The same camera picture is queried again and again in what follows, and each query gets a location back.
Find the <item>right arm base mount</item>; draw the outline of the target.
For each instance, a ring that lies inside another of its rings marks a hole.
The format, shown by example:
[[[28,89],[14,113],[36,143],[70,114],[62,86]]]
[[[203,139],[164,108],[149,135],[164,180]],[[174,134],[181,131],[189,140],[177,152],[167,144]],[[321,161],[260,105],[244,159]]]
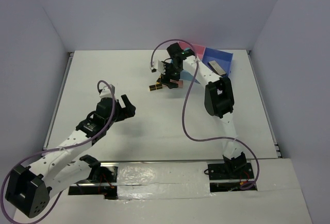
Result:
[[[221,163],[208,164],[204,170],[211,193],[256,190],[252,165],[243,152],[237,158],[223,159]]]

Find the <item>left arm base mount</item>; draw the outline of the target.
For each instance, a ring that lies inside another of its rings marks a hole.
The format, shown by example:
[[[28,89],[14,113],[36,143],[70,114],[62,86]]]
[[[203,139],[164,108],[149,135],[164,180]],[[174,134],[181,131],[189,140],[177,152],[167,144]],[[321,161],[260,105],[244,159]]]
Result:
[[[80,157],[79,161],[88,166],[87,176],[72,184],[69,187],[68,195],[101,195],[106,200],[117,200],[118,167],[102,166],[99,160],[90,155]]]

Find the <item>pink organizer bin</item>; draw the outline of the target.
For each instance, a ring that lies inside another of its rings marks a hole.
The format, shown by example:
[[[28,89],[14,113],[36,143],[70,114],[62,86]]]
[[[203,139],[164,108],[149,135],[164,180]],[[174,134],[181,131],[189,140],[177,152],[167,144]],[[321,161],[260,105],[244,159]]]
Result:
[[[196,55],[198,56],[198,58],[200,60],[203,60],[203,56],[204,56],[205,49],[206,49],[205,46],[201,46],[201,45],[197,45],[197,44],[192,44],[192,47],[191,47],[189,44],[187,44],[185,42],[181,42],[181,41],[179,41],[179,45],[180,45],[180,47],[183,50],[193,49],[194,48],[194,51],[195,51]]]

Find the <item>purple blue organizer bin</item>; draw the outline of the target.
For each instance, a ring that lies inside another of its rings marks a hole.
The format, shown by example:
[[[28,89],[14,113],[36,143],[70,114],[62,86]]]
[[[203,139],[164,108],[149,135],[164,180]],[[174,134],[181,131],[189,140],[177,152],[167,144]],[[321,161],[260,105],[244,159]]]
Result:
[[[211,61],[215,61],[219,67],[225,72],[225,76],[229,76],[230,68],[233,60],[233,53],[228,53],[222,50],[216,50],[206,47],[202,55],[202,62],[212,71],[214,68],[210,66]]]

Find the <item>white foam board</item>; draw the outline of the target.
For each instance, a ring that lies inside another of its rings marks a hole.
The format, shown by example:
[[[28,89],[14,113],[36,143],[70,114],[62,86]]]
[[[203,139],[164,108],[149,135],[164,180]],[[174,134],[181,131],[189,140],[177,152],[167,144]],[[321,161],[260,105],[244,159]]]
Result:
[[[119,197],[64,192],[43,223],[311,223],[289,159],[253,162],[254,191],[210,191],[205,163],[134,163]]]

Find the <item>light blue organizer bin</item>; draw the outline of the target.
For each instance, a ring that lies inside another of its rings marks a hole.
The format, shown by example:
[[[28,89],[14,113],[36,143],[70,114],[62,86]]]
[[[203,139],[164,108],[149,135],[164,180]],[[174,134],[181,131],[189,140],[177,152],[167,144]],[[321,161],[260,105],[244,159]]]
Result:
[[[188,71],[183,70],[180,73],[180,79],[181,80],[186,80],[186,81],[192,81],[193,76],[194,76],[194,73],[195,73],[195,71],[193,71],[192,74],[191,74]],[[200,82],[198,81],[198,77],[199,77],[199,75],[197,74],[196,77],[195,77],[195,81],[194,82],[197,83],[197,84],[200,84]]]

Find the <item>pink blush palette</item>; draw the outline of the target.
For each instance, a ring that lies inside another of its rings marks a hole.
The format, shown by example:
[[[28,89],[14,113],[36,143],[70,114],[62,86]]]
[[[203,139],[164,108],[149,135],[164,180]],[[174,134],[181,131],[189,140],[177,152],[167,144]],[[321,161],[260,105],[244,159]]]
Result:
[[[179,80],[179,81],[171,80],[171,83],[176,84],[178,88],[182,88],[184,85],[184,82],[182,80]]]

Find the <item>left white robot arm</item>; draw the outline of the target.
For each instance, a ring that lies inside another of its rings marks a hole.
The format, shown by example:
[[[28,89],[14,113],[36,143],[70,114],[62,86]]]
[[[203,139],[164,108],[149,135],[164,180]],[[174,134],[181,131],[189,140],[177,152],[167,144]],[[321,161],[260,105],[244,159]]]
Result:
[[[113,123],[135,116],[136,107],[126,95],[121,98],[124,106],[105,95],[58,147],[42,152],[39,160],[27,166],[16,165],[2,197],[28,218],[35,218],[51,198],[70,185],[84,179],[97,181],[101,163],[83,152],[103,138]]]

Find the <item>aluminium rail frame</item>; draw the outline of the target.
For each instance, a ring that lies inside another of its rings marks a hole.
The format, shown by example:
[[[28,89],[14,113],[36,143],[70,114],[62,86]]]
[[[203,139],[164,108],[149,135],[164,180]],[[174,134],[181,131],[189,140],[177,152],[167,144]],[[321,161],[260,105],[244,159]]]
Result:
[[[57,96],[57,100],[56,100],[55,108],[54,108],[54,111],[53,111],[53,114],[52,114],[51,122],[50,122],[50,125],[48,127],[46,138],[45,138],[45,141],[44,141],[44,144],[43,144],[43,148],[42,148],[43,152],[48,150],[50,138],[51,138],[51,135],[52,135],[52,130],[53,130],[53,127],[54,127],[54,123],[55,123],[55,120],[56,120],[57,112],[58,112],[58,109],[59,109],[59,105],[60,105],[60,102],[61,102],[61,98],[62,98],[62,95],[63,95],[65,83],[67,81],[67,77],[68,77],[68,74],[69,74],[69,71],[70,71],[70,67],[71,67],[71,64],[72,64],[73,57],[74,57],[74,52],[73,51],[69,52],[69,57],[68,57],[68,61],[67,61],[66,67],[65,67],[65,71],[64,71],[62,82],[61,82],[59,94]]]

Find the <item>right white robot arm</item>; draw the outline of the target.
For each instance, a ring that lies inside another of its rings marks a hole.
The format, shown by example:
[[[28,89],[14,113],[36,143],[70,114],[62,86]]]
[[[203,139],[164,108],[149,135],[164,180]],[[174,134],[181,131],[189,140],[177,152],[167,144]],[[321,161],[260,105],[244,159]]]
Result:
[[[154,62],[151,60],[152,71],[160,72],[160,83],[169,89],[178,88],[182,71],[187,71],[192,80],[184,100],[181,123],[185,127],[185,110],[193,83],[196,81],[204,89],[204,107],[210,116],[216,116],[222,122],[224,136],[222,157],[224,172],[229,178],[236,178],[247,164],[243,151],[243,144],[237,140],[237,132],[233,122],[234,94],[231,80],[227,76],[220,76],[207,67],[197,56],[192,48],[182,49],[179,43],[167,47],[170,62],[165,60]]]

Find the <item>long eyeshadow palette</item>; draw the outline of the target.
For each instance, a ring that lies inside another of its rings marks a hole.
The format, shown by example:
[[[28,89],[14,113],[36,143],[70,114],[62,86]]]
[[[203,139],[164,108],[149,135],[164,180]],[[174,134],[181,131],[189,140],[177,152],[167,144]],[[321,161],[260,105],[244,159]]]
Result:
[[[212,60],[209,61],[208,66],[211,68],[211,70],[216,73],[219,76],[225,76],[226,75],[226,71],[224,69],[221,68],[221,66],[218,64],[217,61]]]

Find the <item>black gold lipstick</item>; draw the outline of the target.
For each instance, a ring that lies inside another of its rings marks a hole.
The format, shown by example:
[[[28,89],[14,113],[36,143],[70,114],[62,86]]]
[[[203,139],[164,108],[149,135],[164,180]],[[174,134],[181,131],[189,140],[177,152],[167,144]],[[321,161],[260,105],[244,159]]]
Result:
[[[154,84],[149,86],[149,91],[156,91],[163,88],[162,84]]]

